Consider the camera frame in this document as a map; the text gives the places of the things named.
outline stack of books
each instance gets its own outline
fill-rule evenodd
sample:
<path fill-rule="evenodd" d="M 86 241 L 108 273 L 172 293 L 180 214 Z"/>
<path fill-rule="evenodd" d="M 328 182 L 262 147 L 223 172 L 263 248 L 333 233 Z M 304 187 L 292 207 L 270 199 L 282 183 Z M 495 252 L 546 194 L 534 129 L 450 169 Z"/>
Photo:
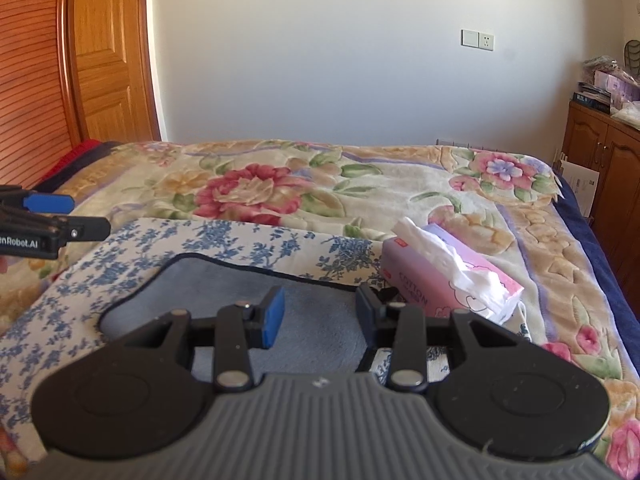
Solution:
<path fill-rule="evenodd" d="M 574 101 L 604 114 L 611 114 L 611 94 L 602 88 L 578 83 L 578 91 L 574 92 Z"/>

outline white tissue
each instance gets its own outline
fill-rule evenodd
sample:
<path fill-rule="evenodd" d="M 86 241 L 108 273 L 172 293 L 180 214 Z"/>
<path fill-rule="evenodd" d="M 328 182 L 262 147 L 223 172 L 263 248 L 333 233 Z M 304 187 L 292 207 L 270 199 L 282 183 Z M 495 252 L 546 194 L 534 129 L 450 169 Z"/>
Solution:
<path fill-rule="evenodd" d="M 409 218 L 398 221 L 392 231 L 426 258 L 451 285 L 487 306 L 494 313 L 490 320 L 500 323 L 505 316 L 511 315 L 506 312 L 509 292 L 495 272 L 469 269 L 454 247 L 435 234 L 420 229 Z"/>

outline floral bedspread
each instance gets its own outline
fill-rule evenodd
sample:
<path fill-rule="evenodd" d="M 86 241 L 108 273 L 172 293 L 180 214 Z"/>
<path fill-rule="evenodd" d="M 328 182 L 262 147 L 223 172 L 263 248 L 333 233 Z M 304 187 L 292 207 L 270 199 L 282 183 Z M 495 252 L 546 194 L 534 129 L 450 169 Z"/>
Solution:
<path fill-rule="evenodd" d="M 552 206 L 553 173 L 534 158 L 280 140 L 126 144 L 59 192 L 75 197 L 75 214 L 107 216 L 114 228 L 141 217 L 206 218 L 383 240 L 402 216 L 439 224 L 524 286 L 526 309 L 512 330 L 524 327 L 602 380 L 612 413 L 597 453 L 623 478 L 638 472 L 638 373 L 584 251 Z M 91 248 L 71 244 L 56 262 L 0 258 L 0 330 Z M 0 354 L 0 387 L 12 360 L 24 363 L 13 373 L 28 373 L 28 356 Z M 0 452 L 15 456 L 5 440 Z"/>

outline white logo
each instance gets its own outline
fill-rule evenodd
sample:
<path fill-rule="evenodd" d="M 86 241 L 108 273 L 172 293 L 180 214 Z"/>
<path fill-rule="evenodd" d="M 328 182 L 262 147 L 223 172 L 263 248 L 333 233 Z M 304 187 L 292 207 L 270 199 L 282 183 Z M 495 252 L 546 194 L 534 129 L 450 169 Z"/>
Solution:
<path fill-rule="evenodd" d="M 311 384 L 313 384 L 313 386 L 315 386 L 316 388 L 324 388 L 325 386 L 331 384 L 331 381 L 329 379 L 325 379 L 324 377 L 320 377 L 319 379 L 313 381 Z"/>
<path fill-rule="evenodd" d="M 0 237 L 0 245 L 9 245 L 12 247 L 23 247 L 25 249 L 38 248 L 38 242 L 36 240 L 24 240 L 20 238 L 11 238 L 10 236 Z"/>

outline door frame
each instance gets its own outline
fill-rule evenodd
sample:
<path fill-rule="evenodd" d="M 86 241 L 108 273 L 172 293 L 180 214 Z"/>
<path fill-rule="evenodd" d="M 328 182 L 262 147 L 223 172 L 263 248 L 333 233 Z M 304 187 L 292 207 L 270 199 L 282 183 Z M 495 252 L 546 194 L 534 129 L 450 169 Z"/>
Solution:
<path fill-rule="evenodd" d="M 62 101 L 72 146 L 77 146 L 89 138 L 80 97 L 78 64 L 76 63 L 76 37 L 74 32 L 74 4 L 72 0 L 58 0 L 56 9 L 58 37 L 58 67 L 62 87 Z M 138 31 L 140 34 L 140 55 L 146 96 L 146 109 L 154 140 L 161 140 L 156 99 L 151 76 L 149 39 L 146 23 L 146 0 L 138 0 Z"/>

